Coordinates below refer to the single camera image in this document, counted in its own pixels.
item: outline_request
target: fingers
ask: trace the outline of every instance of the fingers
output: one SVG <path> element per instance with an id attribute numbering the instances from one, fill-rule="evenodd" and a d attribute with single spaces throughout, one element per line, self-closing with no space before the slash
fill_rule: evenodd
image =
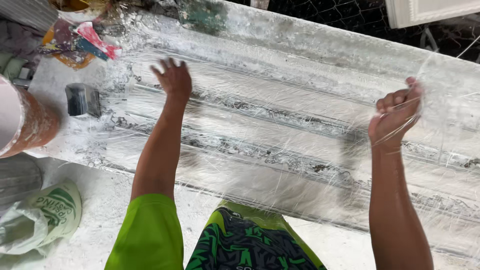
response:
<path id="1" fill-rule="evenodd" d="M 177 67 L 175 65 L 175 62 L 174 62 L 173 58 L 171 58 L 171 57 L 168 58 L 168 63 L 170 64 L 170 67 Z"/>
<path id="2" fill-rule="evenodd" d="M 403 102 L 405 102 L 407 94 L 408 94 L 408 89 L 398 90 L 397 92 L 393 93 L 394 106 L 400 105 Z"/>
<path id="3" fill-rule="evenodd" d="M 377 101 L 377 111 L 379 113 L 385 113 L 384 99 L 381 98 Z"/>
<path id="4" fill-rule="evenodd" d="M 162 76 L 162 73 L 158 69 L 156 69 L 154 66 L 150 66 L 150 69 L 152 70 L 153 74 L 157 76 L 157 78 L 160 78 Z"/>
<path id="5" fill-rule="evenodd" d="M 163 73 L 167 72 L 167 70 L 168 70 L 168 65 L 167 65 L 167 63 L 165 62 L 165 60 L 160 59 L 160 65 L 161 65 L 162 68 L 163 68 Z"/>
<path id="6" fill-rule="evenodd" d="M 393 107 L 393 93 L 388 93 L 384 98 L 384 109 L 386 111 L 392 111 Z"/>
<path id="7" fill-rule="evenodd" d="M 378 123 L 382 120 L 382 114 L 381 113 L 376 113 L 372 119 L 370 120 L 370 124 L 368 126 L 368 136 L 372 137 L 375 135 L 376 128 L 378 126 Z"/>
<path id="8" fill-rule="evenodd" d="M 409 103 L 408 110 L 411 114 L 417 112 L 420 105 L 421 96 L 423 95 L 423 88 L 414 77 L 406 79 L 406 83 L 410 87 L 405 103 Z"/>

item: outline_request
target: fist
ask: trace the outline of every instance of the fist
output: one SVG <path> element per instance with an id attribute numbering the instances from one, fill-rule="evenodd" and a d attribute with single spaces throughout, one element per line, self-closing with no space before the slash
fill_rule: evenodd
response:
<path id="1" fill-rule="evenodd" d="M 423 89 L 414 77 L 408 78 L 406 83 L 408 89 L 378 100 L 377 113 L 368 127 L 372 147 L 400 148 L 403 136 L 417 122 Z"/>

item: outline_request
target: plastic bag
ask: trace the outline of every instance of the plastic bag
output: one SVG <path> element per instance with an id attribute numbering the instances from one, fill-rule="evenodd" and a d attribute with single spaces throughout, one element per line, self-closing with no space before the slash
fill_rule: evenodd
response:
<path id="1" fill-rule="evenodd" d="M 0 218 L 0 254 L 20 255 L 35 249 L 46 256 L 52 241 L 76 231 L 81 214 L 73 181 L 40 190 L 14 203 Z"/>

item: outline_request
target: orange bucket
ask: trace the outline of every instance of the orange bucket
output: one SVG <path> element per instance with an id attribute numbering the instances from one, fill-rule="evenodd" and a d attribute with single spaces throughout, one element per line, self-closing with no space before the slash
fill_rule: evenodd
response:
<path id="1" fill-rule="evenodd" d="M 59 117 L 1 75 L 0 103 L 0 158 L 43 146 L 57 134 Z"/>

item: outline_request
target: hand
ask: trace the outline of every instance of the hand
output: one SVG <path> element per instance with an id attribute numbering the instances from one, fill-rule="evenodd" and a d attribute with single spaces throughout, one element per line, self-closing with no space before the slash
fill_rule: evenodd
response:
<path id="1" fill-rule="evenodd" d="M 163 74 L 154 66 L 150 66 L 150 69 L 162 85 L 167 98 L 187 103 L 192 92 L 192 79 L 185 62 L 182 61 L 180 66 L 176 66 L 174 60 L 168 58 L 168 64 L 165 60 L 160 60 L 160 65 L 163 67 Z"/>
<path id="2" fill-rule="evenodd" d="M 408 89 L 390 93 L 377 102 L 377 113 L 370 120 L 368 136 L 372 147 L 400 148 L 403 136 L 417 122 L 423 89 L 414 77 L 406 80 Z"/>

